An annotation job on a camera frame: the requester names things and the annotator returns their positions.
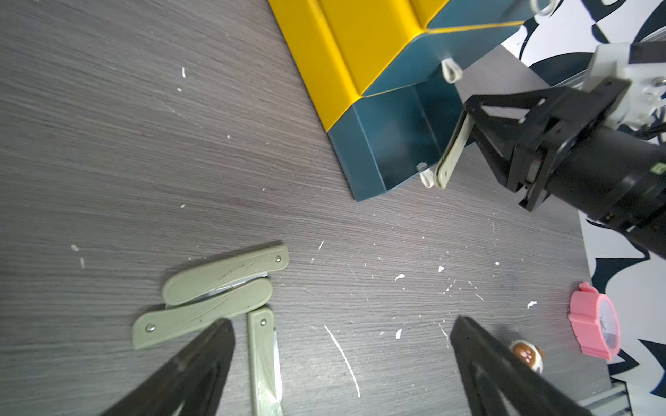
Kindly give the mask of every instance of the small round figurine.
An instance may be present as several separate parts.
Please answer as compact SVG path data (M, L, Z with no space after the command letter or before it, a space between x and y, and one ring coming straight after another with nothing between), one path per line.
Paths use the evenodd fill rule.
M543 372L543 351L527 341L519 339L509 345L511 352L537 374Z

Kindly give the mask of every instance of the white paint speck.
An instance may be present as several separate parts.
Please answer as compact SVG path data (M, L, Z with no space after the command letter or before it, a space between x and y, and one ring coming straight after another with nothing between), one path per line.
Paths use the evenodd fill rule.
M328 327L324 325L324 328L326 328L326 332L328 332L328 335L331 336L331 339L333 340L333 343L335 344L336 347L338 347L338 350L340 350L340 353L342 354L342 359L344 360L344 363L347 365L347 368L349 369L349 373L352 375L352 380L354 380L354 385L356 386L356 395L360 398L361 397L361 390L358 388L358 383L356 382L356 376L354 375L354 372L352 371L352 366L349 364L349 361L347 360L347 356L344 355L344 351L342 351L342 347L340 347L340 344L338 343L338 340L335 339L331 331L328 330Z

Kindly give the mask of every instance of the robotic arm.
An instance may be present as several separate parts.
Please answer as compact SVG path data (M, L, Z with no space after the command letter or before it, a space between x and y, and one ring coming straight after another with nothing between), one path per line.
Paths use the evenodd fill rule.
M520 202L525 209L555 195L666 257L666 146L646 141L666 132L665 75L666 42L602 45L582 91L474 95L436 182L446 185L452 169L447 159L471 138L502 186L527 189ZM516 120L491 116L488 107L528 112ZM655 117L658 108L661 116ZM618 131L620 126L630 128Z

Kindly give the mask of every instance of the grey wooden table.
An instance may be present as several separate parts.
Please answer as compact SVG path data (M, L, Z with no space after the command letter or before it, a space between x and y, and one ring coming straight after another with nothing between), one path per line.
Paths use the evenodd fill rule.
M287 415L467 414L442 333L459 314L542 346L574 399L609 385L566 318L588 276L575 210L522 210L475 146L446 192L357 204L265 0L5 2L0 57L0 413L107 408L191 338L132 350L165 279L272 242ZM540 85L501 59L501 84ZM249 415L234 326L220 414Z

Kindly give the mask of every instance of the black and white backdrop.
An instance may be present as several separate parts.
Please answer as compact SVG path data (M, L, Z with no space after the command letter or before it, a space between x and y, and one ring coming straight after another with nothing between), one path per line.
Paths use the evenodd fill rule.
M561 0L502 45L555 85L585 70L598 45L658 37L664 26L666 0ZM609 372L627 383L634 414L666 415L666 260L580 219L592 283L620 321L622 349Z

